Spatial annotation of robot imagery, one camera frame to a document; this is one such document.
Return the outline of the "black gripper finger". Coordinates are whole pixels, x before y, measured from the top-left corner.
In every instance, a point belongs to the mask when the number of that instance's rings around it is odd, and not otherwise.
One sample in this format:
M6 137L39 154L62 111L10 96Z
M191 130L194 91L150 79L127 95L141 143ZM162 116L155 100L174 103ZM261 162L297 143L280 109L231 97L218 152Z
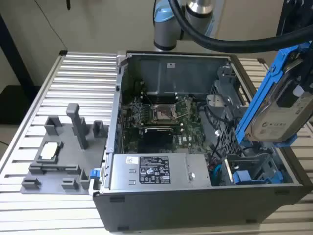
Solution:
M313 99L313 49L300 53L301 62L286 72L287 83L279 94L277 105L291 108L300 99Z

